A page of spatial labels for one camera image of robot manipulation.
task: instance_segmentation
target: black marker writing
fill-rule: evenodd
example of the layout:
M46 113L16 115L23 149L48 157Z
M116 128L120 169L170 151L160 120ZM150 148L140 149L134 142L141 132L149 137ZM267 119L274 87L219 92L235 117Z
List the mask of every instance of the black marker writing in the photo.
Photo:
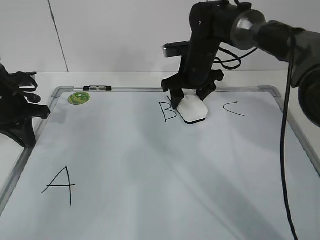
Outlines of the black marker writing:
M242 114L239 114L239 113L236 113L236 112L233 112L233 111L230 111L230 110L226 109L226 106L227 106L227 105L229 105L229 104L237 104L237 103L238 103L237 101L236 101L236 102L226 103L225 105L223 105L223 109L226 110L226 111L228 111L229 113L236 114L236 115L239 115L239 116L244 117L245 115L242 115Z
M170 103L167 102L159 102L163 116L164 116L164 121L167 122L170 119L174 119L175 117L177 117L177 113L173 110L170 110L172 108ZM171 112L174 113L174 116L167 118L166 113L165 112Z
M56 180L56 178L60 175L60 173L63 172L63 170L66 170L66 174L68 176L68 185L52 185L52 183ZM75 184L71 184L70 183L70 175L69 175L69 171L68 171L68 167L64 167L55 177L54 179L50 182L49 185L46 186L45 190L43 190L41 193L43 194L45 191L47 191L47 189L49 187L69 187L69 195L70 195L70 207L71 207L71 202L72 202L72 195L71 195L71 186L75 186Z

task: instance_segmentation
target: white object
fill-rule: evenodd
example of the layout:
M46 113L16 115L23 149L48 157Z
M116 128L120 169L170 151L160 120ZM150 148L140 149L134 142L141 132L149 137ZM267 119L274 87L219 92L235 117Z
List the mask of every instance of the white object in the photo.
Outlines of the white object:
M207 120L165 122L163 92L59 99L0 217L1 240L291 240L281 190L282 114L261 92L215 92ZM234 115L223 109L245 116ZM288 127L286 172L299 237L318 240L320 179ZM72 190L49 187L68 166ZM55 184L66 184L65 174Z
M177 111L187 124L195 124L204 121L208 115L208 108L191 89L183 89L184 98L180 102Z

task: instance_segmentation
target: white wall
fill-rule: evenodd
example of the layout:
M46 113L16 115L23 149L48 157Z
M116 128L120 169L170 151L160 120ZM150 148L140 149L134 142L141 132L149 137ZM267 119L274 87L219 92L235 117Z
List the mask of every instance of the white wall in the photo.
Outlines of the white wall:
M70 72L177 71L180 58L164 58L162 45L190 39L189 13L198 2L50 1ZM320 0L251 2L267 20L320 32ZM2 3L0 29L0 55L10 71L66 71L47 0ZM258 51L243 61L241 70L285 70L287 67L286 63Z
M0 2L1 63L10 72L65 72L47 0Z

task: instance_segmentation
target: white table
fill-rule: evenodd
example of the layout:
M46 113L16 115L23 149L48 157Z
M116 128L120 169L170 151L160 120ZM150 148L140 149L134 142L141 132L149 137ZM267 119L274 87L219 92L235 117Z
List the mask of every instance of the white table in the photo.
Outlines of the white table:
M38 73L38 95L40 104L48 104L51 94L60 86L107 85L113 87L159 87L161 80L172 76L173 72L136 72L136 73ZM276 87L282 97L285 95L287 71L227 71L218 87L256 87L271 85ZM296 119L312 147L320 156L320 128L311 123L302 112L298 101L298 89L291 91L289 110ZM2 189L10 172L22 152L10 138L0 135L0 189Z

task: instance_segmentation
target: white eraser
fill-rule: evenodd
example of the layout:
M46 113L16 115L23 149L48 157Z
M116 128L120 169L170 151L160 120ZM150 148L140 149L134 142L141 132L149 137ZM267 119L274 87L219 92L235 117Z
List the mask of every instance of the white eraser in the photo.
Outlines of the white eraser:
M180 102L177 111L187 124L195 124L204 121L208 115L208 108L192 89L183 89L184 98Z

